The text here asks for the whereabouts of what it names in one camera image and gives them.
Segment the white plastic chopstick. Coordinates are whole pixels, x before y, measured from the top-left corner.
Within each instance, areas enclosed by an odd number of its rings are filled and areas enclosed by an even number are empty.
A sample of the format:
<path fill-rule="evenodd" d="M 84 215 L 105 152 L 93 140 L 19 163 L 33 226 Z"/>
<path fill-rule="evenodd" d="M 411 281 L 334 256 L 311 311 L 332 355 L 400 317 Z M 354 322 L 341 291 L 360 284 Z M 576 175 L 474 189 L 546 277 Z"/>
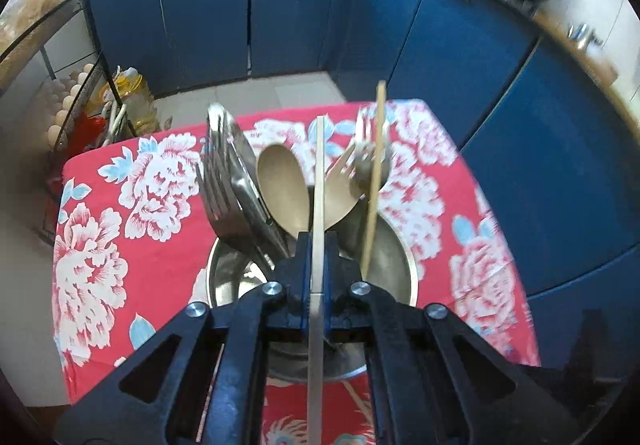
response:
<path fill-rule="evenodd" d="M 308 443 L 322 440 L 322 387 L 324 342 L 324 117 L 316 119 L 314 216 L 312 217 L 308 323 L 307 432 Z"/>

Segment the beige plastic spoon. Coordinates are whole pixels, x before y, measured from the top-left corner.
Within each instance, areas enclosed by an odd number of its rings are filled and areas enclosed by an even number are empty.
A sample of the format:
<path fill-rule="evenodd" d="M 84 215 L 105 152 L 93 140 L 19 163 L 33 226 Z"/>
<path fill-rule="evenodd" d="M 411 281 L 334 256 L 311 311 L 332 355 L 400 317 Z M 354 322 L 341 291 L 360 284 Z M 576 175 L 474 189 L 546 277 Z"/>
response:
<path fill-rule="evenodd" d="M 256 171 L 260 194 L 273 219 L 293 238 L 308 231 L 309 195 L 292 150 L 282 144 L 265 147 L 257 158 Z"/>

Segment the beige plastic fork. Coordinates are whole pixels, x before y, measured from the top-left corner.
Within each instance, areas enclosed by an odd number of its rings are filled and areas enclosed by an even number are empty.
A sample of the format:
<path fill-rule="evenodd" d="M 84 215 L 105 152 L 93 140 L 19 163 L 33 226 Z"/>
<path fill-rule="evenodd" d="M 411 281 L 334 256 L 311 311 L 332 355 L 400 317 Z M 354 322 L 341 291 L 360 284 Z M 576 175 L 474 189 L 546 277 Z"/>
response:
<path fill-rule="evenodd" d="M 327 231 L 354 209 L 362 196 L 359 185 L 352 179 L 355 164 L 350 160 L 357 148 L 350 144 L 326 172 L 324 179 L 324 229 Z"/>

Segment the stainless steel tongs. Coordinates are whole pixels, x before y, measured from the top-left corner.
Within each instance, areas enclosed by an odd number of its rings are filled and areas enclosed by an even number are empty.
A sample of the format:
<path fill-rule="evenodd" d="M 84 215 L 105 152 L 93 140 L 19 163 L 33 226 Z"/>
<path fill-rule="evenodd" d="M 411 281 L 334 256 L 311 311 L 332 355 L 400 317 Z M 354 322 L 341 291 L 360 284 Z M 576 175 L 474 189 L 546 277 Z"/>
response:
<path fill-rule="evenodd" d="M 288 256 L 285 238 L 258 190 L 254 150 L 219 103 L 207 109 L 201 193 L 209 223 L 221 241 L 262 261 Z"/>

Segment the blue kitchen cabinets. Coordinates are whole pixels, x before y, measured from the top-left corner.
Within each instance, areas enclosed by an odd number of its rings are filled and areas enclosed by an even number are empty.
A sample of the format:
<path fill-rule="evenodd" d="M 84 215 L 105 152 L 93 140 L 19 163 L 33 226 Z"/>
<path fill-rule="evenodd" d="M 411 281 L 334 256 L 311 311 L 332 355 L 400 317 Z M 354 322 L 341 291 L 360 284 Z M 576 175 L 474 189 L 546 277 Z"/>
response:
<path fill-rule="evenodd" d="M 498 0 L 89 0 L 111 65 L 155 93 L 325 69 L 432 109 L 514 253 L 544 365 L 588 335 L 639 358 L 639 144 L 566 49 Z"/>

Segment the stainless steel pot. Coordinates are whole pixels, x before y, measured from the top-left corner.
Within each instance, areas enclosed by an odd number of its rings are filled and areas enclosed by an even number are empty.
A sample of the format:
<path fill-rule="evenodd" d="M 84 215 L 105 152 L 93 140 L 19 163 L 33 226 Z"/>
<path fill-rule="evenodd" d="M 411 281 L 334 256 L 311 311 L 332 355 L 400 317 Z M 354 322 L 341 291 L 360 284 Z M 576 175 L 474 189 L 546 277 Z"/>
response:
<path fill-rule="evenodd" d="M 360 200 L 343 220 L 333 226 L 340 254 L 346 259 L 358 257 L 360 229 L 366 223 L 367 202 Z M 238 300 L 244 293 L 267 281 L 260 267 L 224 243 L 213 244 L 206 269 L 204 292 L 211 306 L 223 306 Z M 390 216 L 378 213 L 371 262 L 367 277 L 388 291 L 396 301 L 411 306 L 418 301 L 418 269 L 416 259 L 398 228 L 390 224 Z M 283 381 L 307 380 L 307 346 L 305 343 L 274 343 L 269 351 L 269 373 Z M 326 343 L 323 356 L 323 379 L 346 380 L 367 369 L 363 348 L 357 343 Z"/>

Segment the red floral tablecloth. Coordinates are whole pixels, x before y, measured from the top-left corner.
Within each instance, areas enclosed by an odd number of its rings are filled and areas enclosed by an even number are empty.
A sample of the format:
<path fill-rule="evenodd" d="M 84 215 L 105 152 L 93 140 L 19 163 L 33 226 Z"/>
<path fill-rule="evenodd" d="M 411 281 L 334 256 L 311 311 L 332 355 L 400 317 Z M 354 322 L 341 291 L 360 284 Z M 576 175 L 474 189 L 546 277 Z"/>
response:
<path fill-rule="evenodd" d="M 510 361 L 538 365 L 514 257 L 454 142 L 419 100 L 386 105 L 393 142 L 378 210 L 416 260 L 416 303 L 445 304 Z M 207 297 L 215 234 L 198 196 L 201 126 L 73 158 L 53 250 L 53 338 L 80 401 L 179 309 Z"/>

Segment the yellow oil bottle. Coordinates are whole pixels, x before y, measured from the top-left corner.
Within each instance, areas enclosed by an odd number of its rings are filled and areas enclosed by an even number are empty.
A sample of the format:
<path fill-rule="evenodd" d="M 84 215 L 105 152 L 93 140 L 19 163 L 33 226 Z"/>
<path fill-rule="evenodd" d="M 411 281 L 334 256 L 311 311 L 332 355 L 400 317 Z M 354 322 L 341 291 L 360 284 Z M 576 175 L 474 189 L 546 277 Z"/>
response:
<path fill-rule="evenodd" d="M 113 82 L 120 102 L 127 107 L 124 134 L 133 138 L 160 131 L 154 96 L 140 72 L 134 67 L 117 67 Z"/>

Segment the black metal rack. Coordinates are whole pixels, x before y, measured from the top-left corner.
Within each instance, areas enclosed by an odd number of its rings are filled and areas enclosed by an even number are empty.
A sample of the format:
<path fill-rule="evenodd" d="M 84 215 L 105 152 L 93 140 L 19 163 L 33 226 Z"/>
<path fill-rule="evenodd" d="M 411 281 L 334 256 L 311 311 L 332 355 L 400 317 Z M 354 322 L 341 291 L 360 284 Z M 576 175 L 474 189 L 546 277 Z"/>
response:
<path fill-rule="evenodd" d="M 99 40 L 91 31 L 89 0 L 75 0 L 68 21 L 34 54 L 7 87 L 1 86 L 1 214 L 19 228 L 51 245 L 60 207 L 79 199 L 86 187 L 65 186 L 65 162 L 77 154 L 128 139 L 126 108 L 120 102 Z M 62 150 L 50 150 L 44 81 L 67 77 L 93 63 L 88 91 L 80 94 L 85 109 Z"/>

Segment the egg tray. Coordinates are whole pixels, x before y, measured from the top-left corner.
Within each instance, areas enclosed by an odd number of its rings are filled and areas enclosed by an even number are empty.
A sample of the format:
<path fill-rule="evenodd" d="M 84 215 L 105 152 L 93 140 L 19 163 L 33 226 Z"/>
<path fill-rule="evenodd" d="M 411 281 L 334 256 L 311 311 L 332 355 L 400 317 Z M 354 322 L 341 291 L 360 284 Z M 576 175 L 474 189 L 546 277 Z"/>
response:
<path fill-rule="evenodd" d="M 50 150 L 62 150 L 75 130 L 76 120 L 85 105 L 80 94 L 88 91 L 87 80 L 92 76 L 94 64 L 74 69 L 67 77 L 54 78 L 41 84 L 39 93 L 46 100 L 47 130 L 44 133 Z"/>

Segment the steel kettle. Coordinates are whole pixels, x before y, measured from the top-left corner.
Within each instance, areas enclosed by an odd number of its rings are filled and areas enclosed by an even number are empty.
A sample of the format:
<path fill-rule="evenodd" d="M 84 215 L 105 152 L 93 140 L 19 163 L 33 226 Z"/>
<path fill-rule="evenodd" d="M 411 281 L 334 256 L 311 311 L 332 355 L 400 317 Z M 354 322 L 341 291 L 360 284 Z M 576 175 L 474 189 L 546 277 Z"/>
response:
<path fill-rule="evenodd" d="M 592 44 L 595 46 L 602 46 L 603 44 L 596 30 L 587 23 L 569 24 L 567 27 L 567 39 L 573 43 L 577 51 L 582 52 L 587 51 Z"/>

